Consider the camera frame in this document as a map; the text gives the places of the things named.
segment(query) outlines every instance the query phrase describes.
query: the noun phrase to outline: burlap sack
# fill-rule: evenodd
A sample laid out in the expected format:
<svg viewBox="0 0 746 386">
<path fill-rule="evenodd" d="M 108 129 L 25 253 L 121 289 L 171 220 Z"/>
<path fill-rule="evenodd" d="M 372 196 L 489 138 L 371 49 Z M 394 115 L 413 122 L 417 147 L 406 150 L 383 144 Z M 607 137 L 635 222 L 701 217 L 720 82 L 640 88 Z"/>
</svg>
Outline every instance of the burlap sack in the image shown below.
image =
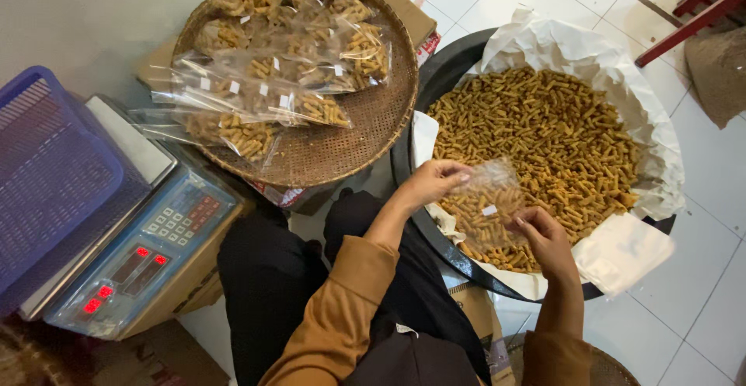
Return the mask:
<svg viewBox="0 0 746 386">
<path fill-rule="evenodd" d="M 689 38 L 684 53 L 702 109 L 725 128 L 746 110 L 746 28 Z"/>
</svg>

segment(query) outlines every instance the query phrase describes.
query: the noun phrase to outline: white tile floor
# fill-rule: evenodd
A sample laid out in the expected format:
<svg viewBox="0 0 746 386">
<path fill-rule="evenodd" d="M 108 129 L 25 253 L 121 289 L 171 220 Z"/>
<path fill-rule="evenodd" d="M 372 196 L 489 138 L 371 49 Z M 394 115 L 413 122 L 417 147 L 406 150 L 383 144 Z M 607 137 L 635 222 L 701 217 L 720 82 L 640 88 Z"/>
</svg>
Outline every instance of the white tile floor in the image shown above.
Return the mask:
<svg viewBox="0 0 746 386">
<path fill-rule="evenodd" d="M 652 0 L 671 9 L 675 0 Z M 481 29 L 507 23 L 518 3 L 597 31 L 638 56 L 674 27 L 637 0 L 415 0 L 439 22 L 439 49 Z M 617 358 L 644 386 L 733 385 L 746 377 L 746 114 L 719 131 L 691 88 L 683 49 L 641 70 L 676 128 L 686 171 L 687 210 L 671 236 L 674 256 L 627 293 L 586 303 L 585 339 Z M 391 190 L 388 159 L 376 162 L 361 183 Z M 320 238 L 322 217 L 291 218 L 304 238 Z M 460 282 L 443 266 L 447 284 Z M 532 329 L 539 306 L 497 297 L 504 334 Z M 182 323 L 232 373 L 222 302 Z"/>
</svg>

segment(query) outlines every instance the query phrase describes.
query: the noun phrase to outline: wall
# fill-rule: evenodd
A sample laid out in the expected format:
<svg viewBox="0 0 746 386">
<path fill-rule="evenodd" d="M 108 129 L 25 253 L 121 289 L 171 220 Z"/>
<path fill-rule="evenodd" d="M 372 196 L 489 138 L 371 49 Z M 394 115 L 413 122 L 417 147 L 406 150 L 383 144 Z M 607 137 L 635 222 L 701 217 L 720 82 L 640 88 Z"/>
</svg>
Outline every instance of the wall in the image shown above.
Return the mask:
<svg viewBox="0 0 746 386">
<path fill-rule="evenodd" d="M 201 1 L 0 0 L 0 86 L 43 65 L 81 96 L 104 93 L 145 107 L 135 62 L 177 33 Z"/>
</svg>

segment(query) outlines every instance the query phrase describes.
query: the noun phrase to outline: large black bowl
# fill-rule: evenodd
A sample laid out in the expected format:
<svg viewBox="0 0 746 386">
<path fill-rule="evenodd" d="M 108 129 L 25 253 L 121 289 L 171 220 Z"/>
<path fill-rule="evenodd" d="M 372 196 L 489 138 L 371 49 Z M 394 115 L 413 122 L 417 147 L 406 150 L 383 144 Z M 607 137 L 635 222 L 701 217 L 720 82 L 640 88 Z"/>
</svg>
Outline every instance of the large black bowl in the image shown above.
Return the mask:
<svg viewBox="0 0 746 386">
<path fill-rule="evenodd" d="M 482 58 L 484 45 L 496 30 L 482 30 L 462 37 L 428 59 L 419 71 L 419 91 L 415 110 L 426 112 L 427 108 L 435 100 L 451 91 L 461 76 Z M 394 174 L 394 181 L 397 185 L 404 182 L 413 171 L 410 151 L 411 132 L 410 127 L 410 129 L 401 135 L 401 138 L 394 144 L 391 151 L 391 168 Z M 670 234 L 675 219 L 676 216 L 672 216 L 657 222 L 646 217 L 643 221 L 661 230 L 663 233 Z M 448 265 L 453 267 L 461 275 L 497 294 L 526 302 L 531 301 L 501 283 L 497 278 L 491 276 L 487 271 L 466 257 L 466 255 L 462 254 L 448 238 L 440 233 L 430 214 L 424 208 L 417 211 L 412 216 L 412 220 L 425 242 L 434 249 L 437 255 L 442 257 Z M 591 283 L 583 285 L 583 294 L 586 300 L 595 299 L 603 295 Z"/>
</svg>

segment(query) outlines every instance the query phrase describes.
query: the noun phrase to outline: black pants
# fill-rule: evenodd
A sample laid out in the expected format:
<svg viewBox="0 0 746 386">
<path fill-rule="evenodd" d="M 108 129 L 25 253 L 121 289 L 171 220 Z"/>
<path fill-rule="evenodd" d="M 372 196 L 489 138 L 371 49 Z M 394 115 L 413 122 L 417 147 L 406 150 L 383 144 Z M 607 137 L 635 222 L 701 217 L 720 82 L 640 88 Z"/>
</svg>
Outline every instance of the black pants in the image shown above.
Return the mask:
<svg viewBox="0 0 746 386">
<path fill-rule="evenodd" d="M 325 252 L 330 261 L 346 234 L 365 234 L 381 205 L 364 191 L 340 196 L 329 210 L 324 228 Z M 371 346 L 378 336 L 376 327 L 384 320 L 394 320 L 461 346 L 474 371 L 489 384 L 490 373 L 479 338 L 448 295 L 426 247 L 407 224 L 396 275 L 371 324 Z M 237 381 L 239 386 L 256 384 L 282 354 L 303 320 L 308 299 L 328 273 L 319 256 L 287 229 L 279 210 L 236 221 L 221 245 L 218 266 Z"/>
</svg>

